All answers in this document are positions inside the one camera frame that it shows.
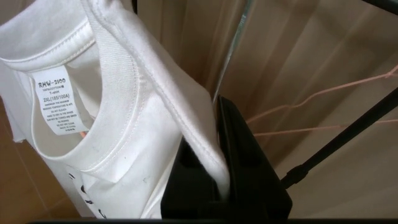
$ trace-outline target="tile floor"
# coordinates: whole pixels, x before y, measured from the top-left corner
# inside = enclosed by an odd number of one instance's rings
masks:
[[[24,141],[12,141],[0,100],[0,223],[80,218],[42,158]]]

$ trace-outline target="white t-shirt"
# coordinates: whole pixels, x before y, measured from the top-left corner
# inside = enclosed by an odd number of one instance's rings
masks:
[[[208,92],[119,1],[36,1],[0,27],[0,42],[10,117],[43,158],[65,168],[96,217],[160,218],[182,136],[228,195]],[[40,109],[35,79],[57,78],[59,68],[81,98],[79,113],[93,118],[84,139],[56,135]]]

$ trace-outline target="clothing label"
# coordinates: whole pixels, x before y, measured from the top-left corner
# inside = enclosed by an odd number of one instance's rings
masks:
[[[56,135],[88,131],[80,118],[64,66],[35,72],[32,76],[43,118]]]

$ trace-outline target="white tag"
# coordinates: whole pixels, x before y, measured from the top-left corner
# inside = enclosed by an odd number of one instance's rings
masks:
[[[43,118],[56,135],[88,131],[81,121],[64,66],[35,72],[32,76]]]

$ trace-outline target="pink rope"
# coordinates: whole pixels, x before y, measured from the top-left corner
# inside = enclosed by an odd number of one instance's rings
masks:
[[[385,124],[385,123],[393,123],[393,122],[398,122],[398,119],[376,121],[375,124]],[[254,135],[254,137],[273,136],[273,135],[278,135],[278,134],[291,134],[291,133],[300,133],[300,132],[306,132],[306,131],[323,131],[323,130],[329,130],[329,129],[346,128],[348,126],[349,126],[348,124],[340,124],[340,125],[316,127],[316,128],[303,128],[303,129],[293,129],[293,130],[287,130],[287,131],[273,131],[273,132],[268,132],[268,133],[256,133],[253,135]]]
[[[299,103],[297,105],[277,106],[277,107],[275,107],[273,109],[269,109],[269,110],[267,110],[267,111],[265,111],[265,112],[263,112],[261,114],[258,114],[258,115],[253,116],[252,118],[249,118],[246,122],[247,122],[247,124],[249,124],[249,123],[251,123],[251,122],[253,122],[253,121],[255,121],[255,120],[259,119],[259,118],[262,118],[262,117],[264,117],[266,115],[269,115],[269,114],[271,114],[273,112],[276,112],[276,111],[279,111],[279,110],[282,110],[282,109],[298,108],[298,107],[303,106],[304,104],[306,104],[312,98],[314,98],[314,97],[316,97],[318,95],[324,94],[324,93],[328,93],[328,92],[331,92],[331,91],[339,90],[341,88],[347,88],[349,86],[359,85],[359,84],[370,82],[370,81],[377,80],[377,79],[380,79],[380,78],[390,78],[391,76],[393,76],[393,74],[394,74],[394,72],[396,70],[398,70],[398,65],[396,65],[390,72],[387,72],[387,73],[385,73],[383,75],[378,75],[378,76],[371,77],[371,78],[365,78],[363,80],[358,80],[358,81],[355,81],[355,82],[351,82],[351,83],[347,83],[347,84],[344,84],[344,85],[335,86],[335,87],[332,87],[332,88],[329,88],[329,89],[326,89],[326,90],[322,90],[322,91],[316,92],[316,93],[310,95],[307,99],[305,99],[303,102],[301,102],[301,103]]]

